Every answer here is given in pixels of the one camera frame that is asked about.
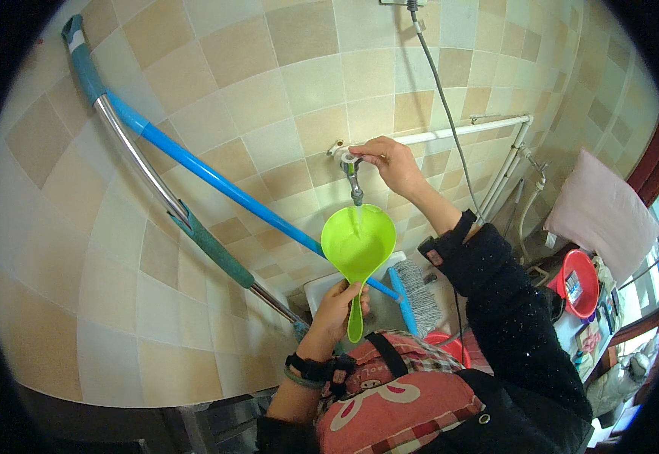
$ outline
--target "black sleeve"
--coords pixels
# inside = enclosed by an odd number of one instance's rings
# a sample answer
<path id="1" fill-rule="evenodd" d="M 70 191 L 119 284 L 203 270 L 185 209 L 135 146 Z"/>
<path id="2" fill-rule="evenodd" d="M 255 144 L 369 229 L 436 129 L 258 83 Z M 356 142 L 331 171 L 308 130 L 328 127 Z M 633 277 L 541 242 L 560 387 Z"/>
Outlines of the black sleeve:
<path id="1" fill-rule="evenodd" d="M 468 298 L 468 322 L 495 376 L 591 421 L 579 374 L 511 245 L 492 224 L 484 224 L 465 244 L 465 233 L 458 233 L 447 232 L 419 249 Z"/>
<path id="2" fill-rule="evenodd" d="M 317 433 L 311 424 L 295 424 L 261 416 L 256 421 L 256 452 L 319 454 Z"/>

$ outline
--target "sparkly black jacket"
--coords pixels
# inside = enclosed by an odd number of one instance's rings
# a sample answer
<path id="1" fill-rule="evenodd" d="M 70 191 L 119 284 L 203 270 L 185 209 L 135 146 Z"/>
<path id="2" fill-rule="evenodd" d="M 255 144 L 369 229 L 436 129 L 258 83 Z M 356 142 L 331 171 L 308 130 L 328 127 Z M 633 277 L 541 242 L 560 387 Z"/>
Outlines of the sparkly black jacket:
<path id="1" fill-rule="evenodd" d="M 542 296 L 493 225 L 463 237 L 447 232 L 421 252 L 468 297 L 468 322 L 494 376 L 458 375 L 491 419 L 466 421 L 417 452 L 584 452 L 592 409 Z M 260 452 L 319 452 L 314 428 L 271 418 L 259 419 L 257 444 Z"/>

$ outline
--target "green plastic ladle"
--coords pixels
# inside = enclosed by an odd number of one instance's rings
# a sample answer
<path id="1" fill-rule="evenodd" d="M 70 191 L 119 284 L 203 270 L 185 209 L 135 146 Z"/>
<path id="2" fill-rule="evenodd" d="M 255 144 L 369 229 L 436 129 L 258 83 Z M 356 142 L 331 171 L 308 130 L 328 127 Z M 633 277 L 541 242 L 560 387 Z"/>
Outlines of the green plastic ladle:
<path id="1" fill-rule="evenodd" d="M 395 224 L 375 205 L 350 206 L 334 213 L 322 228 L 325 257 L 352 284 L 366 281 L 395 249 Z M 352 300 L 347 337 L 353 344 L 362 339 L 364 324 L 360 295 Z"/>

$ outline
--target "pink pillow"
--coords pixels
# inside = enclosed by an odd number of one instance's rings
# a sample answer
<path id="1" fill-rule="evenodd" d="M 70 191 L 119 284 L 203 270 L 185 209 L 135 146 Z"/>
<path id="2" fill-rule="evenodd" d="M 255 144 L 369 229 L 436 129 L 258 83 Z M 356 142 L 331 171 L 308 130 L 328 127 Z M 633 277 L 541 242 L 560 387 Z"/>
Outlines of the pink pillow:
<path id="1" fill-rule="evenodd" d="M 659 224 L 633 188 L 583 148 L 544 229 L 594 250 L 618 285 L 659 236 Z"/>

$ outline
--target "tiled wall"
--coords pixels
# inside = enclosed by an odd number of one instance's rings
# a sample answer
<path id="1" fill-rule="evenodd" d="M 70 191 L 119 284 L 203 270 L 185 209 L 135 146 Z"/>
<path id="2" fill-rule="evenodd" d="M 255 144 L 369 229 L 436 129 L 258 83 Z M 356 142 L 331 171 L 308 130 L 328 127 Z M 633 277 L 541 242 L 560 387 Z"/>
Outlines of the tiled wall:
<path id="1" fill-rule="evenodd" d="M 601 2 L 584 3 L 579 52 L 549 132 L 536 152 L 548 162 L 547 183 L 524 222 L 524 235 L 550 213 L 581 148 L 586 148 L 623 179 L 646 150 L 659 118 L 659 93 L 644 60 L 612 13 Z M 523 166 L 522 175 L 538 177 Z M 525 196 L 533 184 L 525 186 Z M 517 235 L 510 235 L 512 242 Z"/>
<path id="2" fill-rule="evenodd" d="M 59 37 L 77 12 L 109 87 L 319 238 L 325 218 L 350 204 L 348 183 L 324 154 L 336 139 L 447 127 L 407 10 L 376 0 L 72 0 L 34 45 L 6 101 L 0 339 L 16 377 L 50 395 L 120 406 L 214 400 L 278 383 L 294 345 L 288 324 L 180 233 L 107 140 Z M 564 93 L 576 99 L 565 88 L 579 33 L 592 30 L 581 2 L 431 1 L 418 15 L 458 124 L 474 114 L 532 113 L 534 151 L 553 123 L 555 134 L 567 127 L 555 115 Z M 462 136 L 478 197 L 517 132 Z M 333 271 L 138 144 L 197 218 L 278 294 Z M 413 152 L 434 187 L 470 206 L 449 141 Z M 360 182 L 365 201 L 396 223 L 396 249 L 412 253 L 430 231 L 425 219 L 370 166 Z"/>

